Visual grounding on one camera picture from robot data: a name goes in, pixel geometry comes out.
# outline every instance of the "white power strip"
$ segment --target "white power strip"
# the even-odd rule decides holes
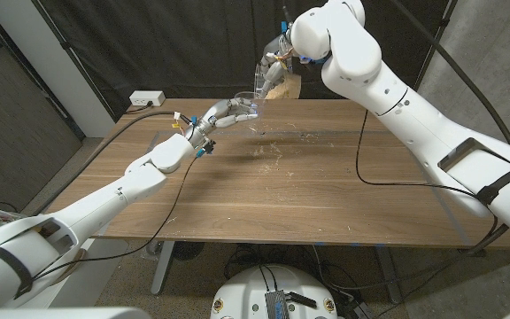
[[[161,106],[166,98],[163,91],[135,91],[129,99],[134,106],[145,106],[149,102],[152,102],[153,106]]]

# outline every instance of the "black cable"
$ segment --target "black cable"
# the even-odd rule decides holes
[[[7,205],[11,208],[13,208],[13,210],[15,211],[15,213],[18,213],[19,212],[19,209],[17,209],[17,207],[13,204],[10,204],[10,203],[7,203],[7,202],[0,202],[0,204],[4,204],[4,205]]]
[[[383,310],[379,315],[376,315],[375,318],[380,318],[382,315],[385,315],[386,313],[390,312],[392,309],[402,305],[405,300],[410,297],[413,293],[419,291],[422,287],[424,287],[425,285],[427,285],[432,279],[434,279],[434,277],[436,277],[439,273],[441,273],[442,271],[444,271],[445,269],[447,269],[447,267],[445,268],[441,268],[440,270],[438,270],[437,272],[435,272],[432,276],[430,276],[428,279],[426,279],[424,281],[424,283],[422,284],[419,284],[416,288],[412,289],[410,292],[407,292],[402,298],[401,300],[396,303],[395,305]]]
[[[428,186],[428,187],[437,187],[437,188],[445,188],[447,190],[452,190],[452,191],[459,191],[461,193],[465,193],[465,194],[470,195],[472,197],[475,196],[474,194],[469,193],[467,191],[458,190],[458,189],[455,189],[453,187],[447,187],[447,186],[443,186],[443,185],[435,185],[435,184],[429,184],[429,183],[371,183],[371,182],[368,182],[368,181],[364,180],[363,178],[361,178],[361,175],[359,174],[359,148],[361,146],[361,140],[363,138],[363,132],[365,130],[366,122],[367,122],[367,111],[365,112],[365,117],[363,119],[363,124],[361,125],[361,131],[359,132],[358,148],[357,148],[356,156],[355,156],[355,171],[356,171],[356,174],[357,174],[358,178],[363,183],[370,184],[370,185],[381,185],[381,186]],[[441,268],[446,268],[447,266],[451,265],[452,263],[454,263],[456,261],[459,261],[459,260],[461,260],[461,259],[463,259],[463,258],[465,258],[465,257],[467,257],[469,255],[472,255],[472,254],[480,252],[483,248],[485,248],[485,246],[487,246],[490,243],[492,243],[495,239],[499,238],[501,235],[503,235],[509,229],[508,226],[506,226],[505,224],[502,224],[501,226],[499,226],[498,229],[495,230],[495,228],[497,227],[497,223],[498,223],[498,219],[497,219],[497,217],[495,217],[493,219],[493,225],[491,226],[490,231],[487,233],[487,235],[477,245],[467,249],[466,251],[464,251],[460,255],[458,255],[458,256],[456,256],[454,258],[451,258],[448,261],[443,261],[441,263],[432,265],[432,266],[430,266],[428,268],[425,268],[424,270],[421,270],[419,272],[410,274],[408,276],[403,276],[403,277],[400,277],[400,278],[396,278],[396,279],[392,279],[392,280],[387,280],[387,281],[380,282],[380,283],[377,283],[377,284],[368,284],[368,285],[355,286],[355,287],[342,287],[342,286],[335,285],[335,287],[340,288],[340,289],[348,289],[348,290],[360,290],[360,289],[366,289],[366,288],[373,288],[373,287],[377,287],[377,286],[382,286],[382,285],[386,285],[386,284],[393,284],[393,283],[400,282],[400,281],[403,281],[403,280],[409,280],[409,279],[415,278],[417,276],[422,276],[422,275],[428,274],[428,273],[430,273],[432,271],[439,271]]]
[[[259,265],[259,271],[261,272],[261,275],[263,276],[263,280],[265,280],[265,286],[267,287],[267,292],[270,292],[269,285],[267,284],[267,279],[265,278],[265,274],[263,274],[263,268],[261,265]]]
[[[444,49],[442,45],[432,36],[432,34],[418,21],[412,13],[410,13],[404,5],[402,5],[399,0],[389,0],[391,1],[410,21],[413,25],[424,35],[424,37],[432,44],[438,53],[448,62],[448,65],[456,72],[456,74],[460,77],[460,79],[466,83],[467,87],[474,92],[475,96],[482,102],[483,106],[487,109],[487,112],[491,115],[501,133],[506,139],[506,142],[510,144],[510,131],[506,127],[501,117],[491,105],[491,102],[485,97],[485,95],[477,88],[475,83],[471,81],[469,76],[461,69],[461,67],[456,63],[456,61],[450,56],[450,54]]]
[[[139,108],[138,108],[138,109],[136,109],[136,110],[126,111],[126,112],[125,112],[125,114],[135,114],[135,113],[139,113],[140,111],[145,110],[145,109],[148,109],[148,108],[149,108],[149,107],[151,107],[151,106],[152,106],[152,101],[149,101],[149,102],[147,102],[147,105],[145,105],[145,106],[141,106],[141,107],[139,107]]]
[[[190,139],[194,136],[194,129],[196,128],[196,124],[192,123],[192,134],[188,137],[188,141],[190,142]]]
[[[273,276],[273,283],[274,283],[274,290],[276,292],[279,291],[279,287],[278,285],[276,284],[276,278],[274,277],[274,273],[273,273],[273,270],[271,270],[269,267],[267,267],[267,265],[263,265],[263,267],[265,267],[270,273],[271,273],[271,276]]]
[[[484,237],[479,243],[477,243],[473,247],[467,249],[463,253],[460,253],[460,254],[456,255],[455,257],[452,257],[452,258],[450,258],[450,259],[448,259],[446,261],[442,261],[442,262],[436,263],[436,264],[434,264],[432,266],[428,266],[425,269],[419,270],[419,271],[414,272],[412,274],[409,274],[409,275],[406,275],[406,276],[402,276],[402,277],[398,277],[398,278],[394,278],[394,279],[391,279],[391,280],[385,280],[385,281],[382,281],[382,282],[379,282],[379,283],[375,283],[375,284],[365,284],[365,285],[354,286],[354,287],[342,287],[342,286],[337,286],[336,285],[336,287],[340,288],[340,289],[347,289],[347,290],[368,289],[368,288],[374,288],[374,287],[379,287],[379,286],[385,286],[387,284],[399,283],[399,282],[402,282],[402,281],[405,281],[405,280],[411,280],[411,279],[414,279],[414,278],[416,278],[418,276],[427,275],[427,274],[430,274],[430,273],[435,272],[435,271],[438,272],[438,271],[440,271],[440,270],[442,270],[444,268],[447,268],[448,266],[452,265],[453,263],[455,263],[457,261],[461,261],[462,259],[464,259],[464,258],[466,258],[468,256],[471,256],[471,255],[474,255],[474,254],[480,252],[483,248],[485,248],[486,246],[488,246],[489,244],[494,242],[497,238],[501,237],[501,235],[505,234],[505,232],[508,229],[509,229],[509,227],[507,225],[502,224],[495,231],[493,231],[490,236]]]
[[[91,164],[91,162],[93,160],[96,159],[97,155],[99,155],[105,149],[105,147],[107,147],[114,139],[116,139],[119,135],[121,135],[121,133],[125,132],[126,129],[130,128],[133,124],[137,123],[138,121],[140,121],[142,119],[146,119],[151,116],[173,115],[173,114],[174,114],[174,111],[156,111],[156,112],[146,113],[144,115],[139,116],[138,118],[134,118],[133,120],[131,120],[123,128],[121,128],[119,131],[117,131],[112,137],[110,137],[107,141],[102,143],[102,145],[96,149],[96,151],[88,158],[88,160],[86,160],[84,165],[82,165],[82,167],[80,167],[80,169],[78,169],[72,175],[72,177],[70,177],[68,179],[68,181],[66,181],[66,183],[64,183],[62,186],[60,186],[60,188],[58,190],[56,190],[54,193],[52,193],[52,195],[39,208],[37,208],[35,210],[34,215],[38,215],[38,214],[42,213],[44,211],[44,209],[46,207],[48,207],[52,203],[52,201],[54,201],[54,199],[56,199],[58,197],[58,195],[60,195],[60,193],[62,193],[62,191],[64,191],[66,189],[66,187],[68,187],[68,185],[70,185],[76,179],[76,177],[78,177],[81,174],[81,172],[83,172],[84,169],[86,169],[89,166],[89,164]],[[184,122],[186,122],[186,124],[190,123],[190,120],[183,115],[181,115],[181,119]]]
[[[359,132],[358,150],[356,151],[356,154],[355,154],[355,173],[357,174],[358,178],[363,183],[366,183],[369,185],[376,185],[376,186],[428,186],[428,187],[446,189],[446,190],[450,190],[450,191],[457,191],[462,194],[466,194],[468,196],[476,198],[474,193],[471,193],[469,191],[460,190],[457,188],[453,188],[450,186],[444,186],[444,185],[437,185],[437,184],[431,184],[431,183],[374,183],[374,182],[368,182],[368,181],[364,180],[361,177],[361,174],[359,173],[359,149],[361,147],[361,140],[363,139],[363,132],[365,130],[365,124],[367,122],[367,114],[368,114],[368,111],[365,111],[365,117],[363,118],[363,125],[361,125],[361,131]]]
[[[39,275],[36,275],[35,277],[33,277],[33,281],[36,280],[36,279],[39,279],[43,276],[46,276],[48,275],[49,273],[53,272],[53,271],[56,271],[56,270],[59,270],[63,267],[66,267],[66,266],[69,266],[69,265],[72,265],[74,263],[78,263],[78,262],[83,262],[83,261],[106,261],[106,260],[110,260],[110,259],[115,259],[115,258],[119,258],[119,257],[123,257],[123,256],[127,256],[131,253],[136,253],[138,251],[140,251],[141,249],[143,249],[144,247],[146,247],[150,242],[152,242],[155,237],[158,235],[158,233],[160,232],[160,230],[165,226],[166,222],[168,221],[168,218],[171,216],[171,214],[173,213],[173,210],[174,208],[176,207],[176,203],[178,203],[178,198],[181,196],[181,192],[182,192],[182,187],[184,186],[184,181],[186,181],[186,176],[188,175],[188,172],[190,171],[190,169],[192,168],[192,164],[194,164],[194,162],[196,161],[197,158],[194,158],[192,160],[192,162],[190,162],[190,165],[188,166],[188,169],[186,170],[186,173],[184,173],[184,177],[182,178],[182,184],[181,184],[181,188],[178,190],[178,193],[176,193],[176,199],[174,200],[174,204],[173,206],[171,207],[170,211],[168,212],[168,215],[166,216],[165,220],[163,221],[163,223],[160,225],[160,227],[158,227],[158,230],[155,232],[155,234],[151,237],[151,239],[149,239],[144,245],[140,246],[139,248],[137,249],[134,249],[128,253],[120,253],[120,254],[117,254],[117,255],[113,255],[113,256],[109,256],[109,257],[100,257],[100,258],[88,258],[88,259],[84,259],[84,260],[77,260],[77,261],[69,261],[65,264],[62,264],[60,266],[57,266],[55,268],[52,268],[50,270],[47,270]]]

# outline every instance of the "black strap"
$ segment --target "black strap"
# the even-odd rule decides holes
[[[31,288],[33,288],[33,278],[31,277],[31,273],[28,271],[27,267],[19,259],[17,259],[17,257],[2,247],[0,247],[0,260],[5,261],[7,265],[9,265],[9,267],[15,271],[21,280],[19,289],[15,294],[15,299],[24,293],[30,292]]]
[[[499,195],[499,190],[507,186],[510,183],[510,172],[501,176],[497,181],[491,185],[484,186],[480,191],[477,192],[475,197],[482,202],[484,205],[489,206],[493,199]]]

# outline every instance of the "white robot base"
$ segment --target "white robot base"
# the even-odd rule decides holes
[[[267,292],[275,291],[287,294],[286,311],[278,303],[267,306],[272,294],[266,299]],[[291,292],[316,301],[316,308],[289,300]],[[337,311],[332,295],[318,280],[302,270],[274,264],[249,268],[229,279],[213,299],[210,318],[337,319]]]

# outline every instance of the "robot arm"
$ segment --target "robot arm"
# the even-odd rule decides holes
[[[321,77],[335,93],[368,109],[422,163],[430,176],[477,216],[495,214],[510,227],[510,145],[445,118],[382,61],[363,28],[360,0],[330,0],[300,15],[290,30],[293,54],[331,57]]]
[[[123,209],[159,191],[166,174],[195,152],[213,149],[208,135],[239,121],[257,118],[246,99],[221,100],[185,135],[175,134],[129,165],[118,180],[52,214],[0,227],[0,307],[17,307],[54,283],[66,268],[33,278],[73,261],[81,245]]]

